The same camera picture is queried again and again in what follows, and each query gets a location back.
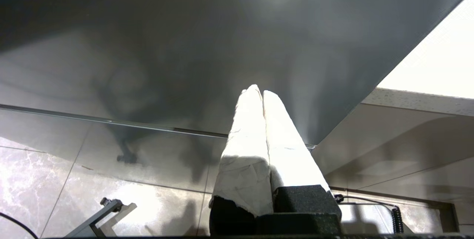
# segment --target marble tile floor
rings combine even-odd
[[[120,199],[125,205],[121,212],[100,222],[108,236],[209,234],[209,193],[117,179],[13,143],[0,147],[0,157],[0,211],[23,222],[42,238],[68,234],[102,208],[102,197]],[[430,212],[420,205],[415,209]],[[422,214],[414,216],[423,218]],[[404,216],[410,229],[430,232],[418,231],[410,223],[415,217]],[[430,227],[436,227],[439,220],[425,219],[433,222]],[[0,219],[0,231],[0,238],[30,238],[5,219]]]

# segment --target metal rail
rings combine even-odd
[[[155,131],[164,131],[164,132],[171,132],[171,133],[180,133],[180,134],[187,134],[187,135],[197,135],[197,136],[206,136],[206,137],[213,137],[213,138],[227,138],[227,134],[221,133],[214,133],[214,132],[207,132],[207,131],[198,131],[186,128],[176,128],[176,127],[166,127],[166,126],[159,126],[152,123],[144,123],[144,122],[136,122],[136,121],[122,121],[118,119],[107,119],[102,117],[94,117],[88,115],[81,115],[81,114],[68,114],[65,112],[59,111],[48,111],[48,110],[40,110],[28,107],[20,107],[20,106],[12,106],[6,104],[0,104],[0,110],[6,111],[16,111],[16,112],[23,112],[27,114],[38,114],[38,115],[46,115],[46,116],[53,116],[53,117],[63,117],[73,120],[80,120],[80,121],[93,121],[93,122],[100,122],[100,123],[107,123],[113,125],[120,125],[120,126],[127,126],[127,127],[135,127],[135,128],[143,128],[143,129],[150,129]],[[306,144],[307,149],[314,149],[315,145]]]

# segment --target white paper wrap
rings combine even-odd
[[[254,216],[273,212],[266,124],[255,84],[243,90],[237,101],[212,195],[232,200]]]
[[[264,91],[266,140],[271,169],[271,191],[281,186],[329,186],[277,94]]]

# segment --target gray panel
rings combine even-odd
[[[330,185],[359,189],[471,157],[473,129],[469,116],[359,105],[312,155]]]
[[[122,180],[204,192],[208,171],[218,167],[217,153],[226,141],[94,124],[76,163]]]
[[[0,147],[48,153],[73,162],[92,123],[0,111]]]
[[[317,144],[460,1],[10,0],[0,102],[227,133],[256,83]]]
[[[454,146],[451,152],[456,155]],[[442,202],[473,203],[474,158],[465,158],[444,166],[438,166],[403,178],[364,187],[370,192],[387,192]]]

